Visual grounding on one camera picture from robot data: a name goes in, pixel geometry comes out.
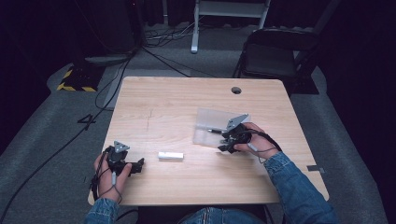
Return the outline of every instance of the hand-mounted device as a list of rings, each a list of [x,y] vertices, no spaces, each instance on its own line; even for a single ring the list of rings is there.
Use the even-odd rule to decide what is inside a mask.
[[[128,176],[142,172],[142,166],[145,163],[145,159],[142,158],[138,162],[125,162],[126,155],[128,154],[126,150],[128,149],[129,147],[125,146],[124,144],[114,141],[114,147],[110,146],[105,150],[105,152],[108,153],[108,167],[110,168],[111,172],[116,172],[116,175],[120,175],[127,163],[132,164],[132,170]]]
[[[143,164],[145,163],[145,159],[142,158],[138,162],[126,162],[125,158],[128,152],[129,147],[125,146],[124,144],[114,141],[114,147],[110,146],[105,149],[102,153],[102,158],[99,161],[99,165],[96,169],[95,175],[93,176],[91,180],[91,191],[93,195],[93,199],[96,201],[98,199],[98,187],[100,184],[100,176],[102,173],[106,172],[107,170],[101,170],[102,168],[102,163],[105,158],[105,155],[107,154],[107,164],[108,164],[108,169],[113,173],[113,186],[116,184],[116,176],[120,175],[122,172],[123,168],[127,163],[132,164],[132,169],[131,172],[128,174],[128,176],[131,176],[131,174],[136,174],[140,173],[142,171]]]
[[[251,133],[248,132],[245,125],[242,124],[242,121],[247,117],[248,114],[244,114],[228,121],[227,131],[222,134],[224,140],[221,140],[221,143],[225,145],[219,146],[218,149],[235,153],[235,151],[237,151],[233,149],[235,144],[245,144],[250,141]]]
[[[255,148],[253,145],[249,144],[251,135],[253,133],[256,133],[259,136],[267,139],[271,144],[274,145],[275,148],[277,148],[277,150],[282,151],[279,144],[274,139],[272,139],[270,137],[270,135],[268,135],[267,133],[262,133],[262,132],[258,132],[256,130],[248,129],[242,123],[242,121],[247,116],[248,116],[248,114],[245,114],[245,115],[236,117],[234,119],[230,119],[230,121],[228,122],[228,125],[227,125],[227,132],[222,134],[224,139],[220,141],[222,144],[225,144],[225,145],[219,146],[218,149],[220,149],[221,151],[228,151],[230,153],[235,153],[236,151],[238,151],[233,148],[233,146],[235,144],[248,144],[248,146],[250,148],[252,148],[255,151],[258,151],[257,148]]]

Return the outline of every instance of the left hand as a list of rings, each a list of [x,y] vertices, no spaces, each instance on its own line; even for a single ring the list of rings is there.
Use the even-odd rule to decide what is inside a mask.
[[[100,162],[101,158],[102,158],[102,154],[100,154],[98,156],[98,158],[96,158],[95,163],[93,164],[95,171],[97,170],[97,167],[99,166],[99,162]],[[120,200],[120,195],[124,191],[126,178],[128,178],[128,175],[131,172],[131,169],[132,169],[132,164],[127,163],[125,165],[125,167],[123,168],[121,174],[119,176],[117,176],[116,185],[113,187],[111,171],[108,168],[107,154],[106,154],[103,159],[103,162],[102,162],[102,167],[99,170],[99,174],[98,174],[100,176],[99,192],[98,192],[99,197],[107,198],[107,199],[113,200],[114,202],[117,203]]]

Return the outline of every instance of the black cable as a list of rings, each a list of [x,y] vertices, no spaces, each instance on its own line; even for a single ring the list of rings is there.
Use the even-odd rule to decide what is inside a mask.
[[[286,223],[287,223],[287,221],[286,221],[286,215],[283,214],[283,217],[282,217],[282,224],[286,224]]]
[[[98,100],[98,98],[99,98],[99,95],[103,92],[103,90],[105,90],[114,80],[116,80],[117,79],[117,77],[119,76],[119,72],[120,72],[120,69],[122,68],[124,66],[124,64],[122,64],[120,67],[119,67],[119,69],[117,69],[117,74],[113,77],[113,79],[111,79],[97,94],[96,94],[96,97],[95,97],[95,106],[96,106],[96,108],[99,108],[99,109],[104,109],[105,111],[113,111],[112,109],[106,109],[105,107],[101,107],[101,106],[99,106],[98,104],[97,104],[97,100]]]
[[[160,59],[159,57],[157,57],[155,54],[151,53],[150,51],[148,51],[147,49],[142,47],[142,50],[144,50],[145,52],[147,52],[149,55],[153,56],[154,58],[158,59],[159,61],[161,61],[162,63],[166,64],[167,66],[169,66],[170,68],[172,68],[173,70],[177,71],[178,73],[180,73],[181,75],[185,76],[185,77],[191,77],[187,74],[184,74],[182,72],[180,72],[179,70],[177,70],[175,67],[173,67],[172,65],[170,65],[169,63],[164,62],[162,59]]]
[[[268,142],[270,142],[278,151],[282,151],[282,148],[279,146],[279,144],[268,134],[268,133],[262,133],[259,131],[256,131],[254,129],[247,129],[246,131],[240,132],[240,133],[256,133],[259,136],[265,138]]]
[[[137,209],[131,209],[131,210],[127,211],[127,212],[124,212],[122,215],[120,215],[120,216],[117,218],[116,221],[122,219],[123,217],[125,217],[126,215],[128,215],[128,214],[130,214],[130,213],[132,213],[132,212],[139,213],[139,211],[138,211]]]
[[[182,39],[184,37],[186,37],[186,35],[192,35],[191,30],[193,29],[193,23],[190,24],[187,27],[184,28],[179,28],[179,29],[173,29],[173,31],[171,33],[167,33],[169,31],[169,29],[165,30],[165,32],[163,32],[162,34],[158,35],[157,31],[147,31],[147,33],[149,33],[151,36],[146,36],[147,40],[153,40],[153,39],[159,39],[157,44],[147,44],[146,47],[148,48],[155,48],[155,47],[163,47],[166,44],[168,44],[169,42],[171,42],[172,40],[179,40]]]
[[[108,170],[110,170],[110,167],[107,168],[107,169],[105,169],[101,174],[99,174],[98,178],[100,179],[100,177],[102,177],[102,175],[103,175],[106,171],[108,171]]]
[[[196,71],[196,72],[199,72],[199,73],[202,73],[202,74],[208,75],[208,76],[210,76],[210,77],[215,77],[215,76],[213,76],[213,75],[211,75],[211,74],[208,74],[208,73],[206,73],[206,72],[203,72],[203,71],[200,71],[200,70],[198,70],[198,69],[195,69],[195,68],[189,67],[189,66],[187,66],[187,65],[185,65],[185,64],[178,63],[178,62],[176,62],[176,61],[173,61],[173,60],[171,60],[171,59],[165,58],[165,57],[163,57],[163,56],[161,56],[161,55],[158,55],[158,54],[155,54],[155,55],[156,55],[157,57],[161,57],[161,58],[163,58],[163,59],[165,59],[165,60],[167,60],[167,61],[169,61],[169,62],[176,63],[176,64],[178,64],[178,65],[181,65],[181,66],[183,66],[183,67],[186,67],[186,68],[190,68],[191,70],[194,70],[194,71]]]
[[[95,66],[106,66],[106,67],[109,67],[109,66],[112,66],[112,65],[117,65],[117,64],[120,64],[120,63],[127,62],[129,57],[131,57],[131,54],[125,55],[125,58],[115,59],[115,60],[111,60],[111,61],[95,62],[95,61],[90,61],[90,60],[87,60],[87,59],[85,59],[85,61],[87,61],[88,63],[91,63],[91,64],[93,64]]]
[[[125,64],[125,66],[123,67],[122,73],[121,73],[121,77],[123,77],[123,74],[125,72],[125,68],[128,65],[128,63],[131,61],[132,57],[128,60],[128,62]],[[111,102],[111,100],[113,99],[113,97],[115,96],[115,93],[112,95],[112,97],[110,98],[110,100],[106,103],[106,105],[104,106],[104,108],[106,108],[108,106],[108,104]],[[66,144],[64,144],[61,148],[59,148],[55,153],[53,153],[46,161],[44,161],[40,166],[38,166],[24,181],[23,183],[18,187],[17,191],[14,192],[14,194],[12,195],[11,199],[8,201],[6,208],[0,218],[0,224],[3,223],[4,218],[6,217],[7,211],[9,209],[9,207],[11,206],[12,202],[14,201],[14,199],[17,197],[18,193],[21,191],[21,189],[27,184],[27,182],[35,175],[37,174],[38,171],[40,171],[50,160],[52,160],[56,155],[58,155],[61,151],[63,151],[67,146],[69,146],[74,140],[76,140],[77,137],[79,137],[80,134],[82,134],[86,128],[88,128],[94,121],[95,119],[97,119],[97,117],[99,117],[100,114],[102,114],[102,112],[104,111],[104,109],[101,109],[94,117],[93,119],[91,119],[90,121],[87,122],[87,124],[75,135],[73,136]]]
[[[84,12],[82,11],[81,7],[79,6],[78,2],[77,2],[76,0],[74,0],[74,2],[75,2],[76,6],[77,6],[77,8],[78,8],[79,13],[82,15],[82,17],[84,18],[85,22],[87,22],[88,26],[90,27],[90,29],[91,29],[93,35],[94,35],[94,36],[96,37],[96,39],[102,44],[102,46],[103,46],[105,49],[108,49],[110,52],[113,52],[113,53],[120,53],[120,54],[129,54],[129,53],[131,53],[131,52],[134,50],[134,48],[133,48],[133,49],[131,49],[131,50],[129,50],[129,51],[126,51],[126,52],[125,52],[125,51],[116,51],[116,50],[114,50],[114,49],[108,47],[108,46],[101,40],[101,38],[99,38],[99,36],[96,34],[95,30],[94,30],[93,27],[91,26],[90,21],[89,21],[88,18],[85,16],[85,14],[84,14]]]
[[[270,210],[268,209],[268,206],[267,206],[266,204],[264,205],[264,210],[265,210],[265,214],[268,214],[268,217],[270,218],[271,223],[272,223],[272,224],[275,224],[274,219],[273,219],[273,217],[272,217],[272,215],[271,215],[271,212],[270,212]]]

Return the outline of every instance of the table top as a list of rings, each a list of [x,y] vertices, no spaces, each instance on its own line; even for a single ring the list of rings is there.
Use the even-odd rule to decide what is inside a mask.
[[[234,94],[232,87],[242,90]],[[329,199],[282,82],[270,79],[126,77],[103,149],[114,140],[131,147],[126,161],[145,158],[141,174],[128,178],[122,204],[176,205],[277,203],[276,190],[257,157],[230,154],[192,142],[198,108],[248,113]],[[159,161],[181,152],[183,161]]]

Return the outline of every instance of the finger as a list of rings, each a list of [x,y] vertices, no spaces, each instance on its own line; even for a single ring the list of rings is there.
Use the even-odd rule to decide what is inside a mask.
[[[132,169],[132,164],[131,163],[126,163],[124,168],[122,169],[122,172],[120,173],[119,177],[117,178],[117,183],[120,183],[120,185],[123,187],[125,184],[126,178],[128,178],[128,175],[131,173]]]
[[[251,148],[248,146],[248,144],[235,144],[233,148],[239,151],[247,151],[247,152],[252,151]]]
[[[108,169],[107,157],[108,157],[108,154],[106,153],[105,156],[103,157],[103,162],[102,162],[102,170],[103,171]]]
[[[257,126],[255,123],[246,122],[246,123],[244,123],[244,125],[245,125],[245,127],[247,127],[248,129],[253,129],[253,130],[256,130],[256,131],[258,131],[258,132],[263,132],[263,133],[264,133],[264,130],[261,129],[259,126]]]
[[[102,153],[99,154],[99,156],[96,158],[95,162],[93,163],[93,167],[95,168],[95,170],[98,168],[99,161],[101,160],[101,158],[102,158]]]

